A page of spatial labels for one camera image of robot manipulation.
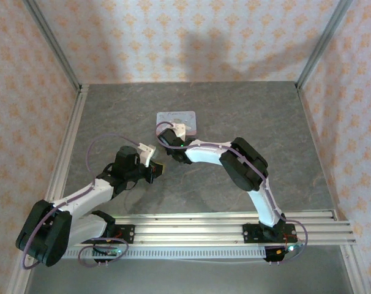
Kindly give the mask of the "pastel cartoon tin box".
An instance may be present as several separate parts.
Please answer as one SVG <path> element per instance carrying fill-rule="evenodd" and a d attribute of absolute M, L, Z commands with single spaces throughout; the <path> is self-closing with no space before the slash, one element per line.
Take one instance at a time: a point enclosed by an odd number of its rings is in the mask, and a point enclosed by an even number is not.
<path fill-rule="evenodd" d="M 156 125 L 164 121 L 172 124 L 184 124 L 185 134 L 188 137 L 195 137 L 197 134 L 197 117 L 194 111 L 158 112 L 156 115 Z"/>

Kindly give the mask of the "left controller circuit board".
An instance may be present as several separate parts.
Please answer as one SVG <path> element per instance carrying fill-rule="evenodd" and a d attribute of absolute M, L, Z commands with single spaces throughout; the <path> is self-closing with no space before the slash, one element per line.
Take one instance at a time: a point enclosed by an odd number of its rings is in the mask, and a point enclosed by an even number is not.
<path fill-rule="evenodd" d="M 97 256 L 117 257 L 122 254 L 122 250 L 113 246 L 93 246 L 92 250 Z"/>

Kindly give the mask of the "controller circuit board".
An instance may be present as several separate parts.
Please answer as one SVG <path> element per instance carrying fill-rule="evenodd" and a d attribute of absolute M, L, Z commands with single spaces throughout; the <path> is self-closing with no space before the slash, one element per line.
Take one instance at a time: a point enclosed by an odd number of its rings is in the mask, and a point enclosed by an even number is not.
<path fill-rule="evenodd" d="M 113 246 L 93 246 L 92 250 L 97 256 L 117 257 L 122 254 L 122 250 Z"/>
<path fill-rule="evenodd" d="M 274 249 L 273 253 L 275 253 L 278 256 L 284 257 L 285 255 L 295 251 L 296 249 L 301 249 L 304 245 L 305 245 L 305 242 L 295 243 L 291 245 L 284 245 L 284 246 L 278 247 L 277 249 Z"/>

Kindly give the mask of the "right controller circuit board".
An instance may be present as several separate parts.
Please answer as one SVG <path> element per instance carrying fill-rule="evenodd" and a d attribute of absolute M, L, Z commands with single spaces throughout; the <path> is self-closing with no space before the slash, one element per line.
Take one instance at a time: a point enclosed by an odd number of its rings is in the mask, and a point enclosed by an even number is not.
<path fill-rule="evenodd" d="M 291 245 L 284 245 L 284 246 L 278 247 L 277 249 L 274 249 L 273 253 L 275 253 L 278 256 L 284 257 L 285 255 L 295 251 L 296 249 L 301 249 L 304 245 L 305 245 L 305 242 L 295 243 Z"/>

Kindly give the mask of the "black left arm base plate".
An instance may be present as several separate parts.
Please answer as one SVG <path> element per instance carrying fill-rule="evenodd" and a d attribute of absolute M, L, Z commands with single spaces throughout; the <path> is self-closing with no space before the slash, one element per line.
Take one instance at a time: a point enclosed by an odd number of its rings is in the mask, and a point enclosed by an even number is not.
<path fill-rule="evenodd" d="M 111 228 L 107 228 L 101 238 L 105 240 L 89 240 L 92 244 L 121 244 L 119 241 L 124 240 L 128 244 L 133 244 L 135 237 L 135 225 L 132 224 L 115 224 Z"/>

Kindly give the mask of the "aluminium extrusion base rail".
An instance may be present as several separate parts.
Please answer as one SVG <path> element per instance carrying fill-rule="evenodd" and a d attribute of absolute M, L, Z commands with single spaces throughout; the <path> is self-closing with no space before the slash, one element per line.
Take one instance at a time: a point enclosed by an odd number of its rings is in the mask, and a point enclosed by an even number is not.
<path fill-rule="evenodd" d="M 355 245 L 351 224 L 338 220 L 334 210 L 286 212 L 308 232 L 309 246 Z M 133 224 L 133 246 L 245 246 L 242 226 L 256 224 L 256 212 L 135 214 L 118 216 L 117 224 Z"/>

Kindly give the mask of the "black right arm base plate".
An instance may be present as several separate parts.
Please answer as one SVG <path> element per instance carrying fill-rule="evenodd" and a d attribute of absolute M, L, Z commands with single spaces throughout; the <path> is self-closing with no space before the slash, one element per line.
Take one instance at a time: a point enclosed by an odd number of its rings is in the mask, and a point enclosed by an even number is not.
<path fill-rule="evenodd" d="M 243 224 L 242 235 L 245 243 L 296 243 L 295 226 L 279 222 L 268 227 L 261 222 L 257 224 Z"/>

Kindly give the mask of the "aluminium frame post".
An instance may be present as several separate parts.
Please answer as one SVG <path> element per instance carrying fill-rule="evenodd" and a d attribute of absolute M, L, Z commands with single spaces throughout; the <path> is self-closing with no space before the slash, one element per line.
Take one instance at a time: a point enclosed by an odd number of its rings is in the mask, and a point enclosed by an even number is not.
<path fill-rule="evenodd" d="M 64 71 L 73 89 L 79 92 L 81 89 L 81 84 L 79 83 L 72 66 L 62 50 L 53 30 L 50 28 L 50 25 L 48 24 L 47 19 L 41 11 L 38 3 L 36 0 L 22 0 L 22 2 L 32 16 L 32 19 L 35 21 L 39 31 L 47 42 L 49 48 L 52 50 L 56 60 Z"/>
<path fill-rule="evenodd" d="M 339 0 L 336 8 L 334 9 L 331 17 L 329 18 L 327 25 L 325 26 L 321 36 L 307 60 L 297 82 L 295 83 L 296 89 L 300 91 L 306 84 L 311 73 L 316 68 L 320 58 L 322 57 L 325 49 L 329 45 L 332 37 L 334 36 L 336 30 L 341 24 L 344 16 L 347 14 L 353 0 Z"/>

